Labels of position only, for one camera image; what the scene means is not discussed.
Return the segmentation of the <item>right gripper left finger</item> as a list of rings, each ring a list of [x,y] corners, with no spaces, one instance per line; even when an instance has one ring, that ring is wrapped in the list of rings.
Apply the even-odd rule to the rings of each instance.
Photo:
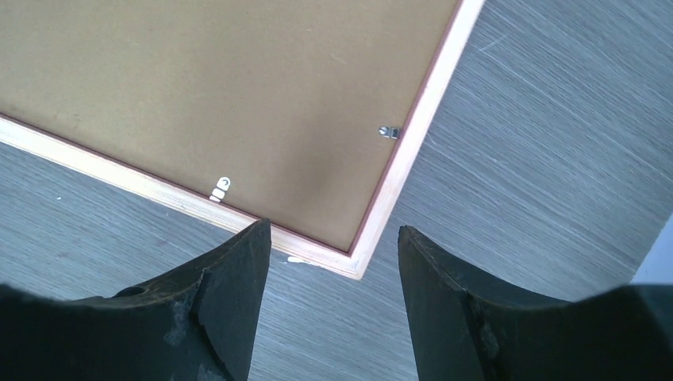
[[[112,297],[1,287],[4,380],[246,380],[271,254],[258,220]]]

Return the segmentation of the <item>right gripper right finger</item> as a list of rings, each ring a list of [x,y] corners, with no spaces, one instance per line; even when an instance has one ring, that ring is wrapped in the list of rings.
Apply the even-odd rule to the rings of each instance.
[[[669,285],[564,301],[508,283],[408,225],[398,266],[421,380],[672,377]]]

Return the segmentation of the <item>pink wooden picture frame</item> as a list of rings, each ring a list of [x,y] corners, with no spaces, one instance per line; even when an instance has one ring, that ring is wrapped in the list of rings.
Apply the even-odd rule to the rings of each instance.
[[[276,224],[271,227],[274,249],[350,279],[363,278],[483,6],[474,0],[454,6],[349,250],[332,248]],[[1,142],[231,233],[256,219],[6,115],[1,116]]]

